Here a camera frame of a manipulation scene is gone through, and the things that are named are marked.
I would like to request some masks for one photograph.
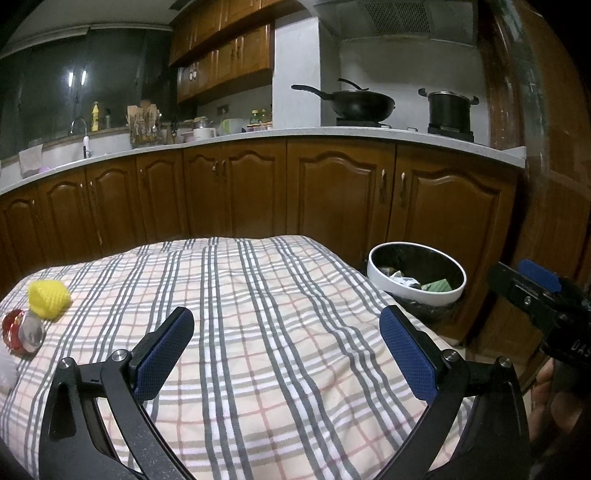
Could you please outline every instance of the range hood vent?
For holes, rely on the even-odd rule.
[[[300,0],[338,38],[416,35],[476,43],[477,0]]]

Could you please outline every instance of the white countertop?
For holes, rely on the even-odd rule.
[[[110,160],[111,158],[126,157],[128,155],[137,155],[141,153],[156,152],[161,150],[175,150],[178,148],[189,148],[197,145],[207,145],[219,142],[226,142],[232,140],[249,140],[251,138],[269,138],[269,137],[304,137],[323,135],[330,137],[359,137],[372,138],[378,140],[402,141],[415,144],[430,145],[433,147],[448,148],[450,150],[471,153],[489,160],[502,162],[516,168],[525,168],[525,147],[512,148],[510,150],[495,150],[494,148],[486,147],[471,142],[464,142],[463,140],[456,140],[454,138],[442,137],[440,135],[422,134],[419,132],[412,132],[408,130],[396,130],[389,128],[365,128],[365,127],[314,127],[314,128],[288,128],[281,130],[266,130],[261,132],[249,132],[236,135],[224,135],[222,137],[209,138],[207,140],[200,140],[190,143],[175,144],[175,145],[155,145],[153,147],[135,148],[133,150],[126,150],[123,152],[101,155],[92,158],[83,158],[59,167],[53,168],[44,173],[32,175],[26,179],[20,180],[8,187],[0,189],[0,195],[10,192],[16,188],[22,187],[28,183],[43,179],[50,175],[70,170],[71,168],[89,165],[103,160]]]

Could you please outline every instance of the pot handle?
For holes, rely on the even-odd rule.
[[[323,100],[333,100],[335,97],[331,93],[321,92],[318,88],[311,87],[309,85],[292,85],[291,88],[294,90],[303,90],[304,92],[310,92],[314,95],[318,95]]]
[[[357,88],[357,90],[361,90],[362,92],[366,92],[367,90],[369,90],[369,88],[361,88],[359,85],[357,85],[355,82],[351,82],[351,80],[347,80],[347,79],[337,79],[338,82],[343,82],[343,83],[348,83],[349,85]]]

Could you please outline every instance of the black wok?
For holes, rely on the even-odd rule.
[[[358,85],[345,79],[339,79],[339,81],[353,85],[357,90],[326,93],[309,85],[292,85],[291,88],[310,92],[323,100],[329,100],[339,118],[345,120],[382,122],[392,114],[395,102],[388,95],[361,89]]]

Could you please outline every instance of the blue gripper pad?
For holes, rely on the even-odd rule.
[[[414,329],[408,319],[399,319],[389,307],[379,316],[379,331],[408,386],[415,397],[431,405],[437,395],[436,370],[407,330],[409,326]]]
[[[539,266],[537,263],[533,263],[531,260],[525,259],[519,262],[517,271],[528,277],[531,281],[544,287],[550,293],[562,291],[562,285],[558,276],[550,270]]]
[[[152,400],[158,395],[193,336],[194,327],[191,311],[177,307],[155,332],[146,334],[137,344],[129,367],[133,394],[138,401]]]

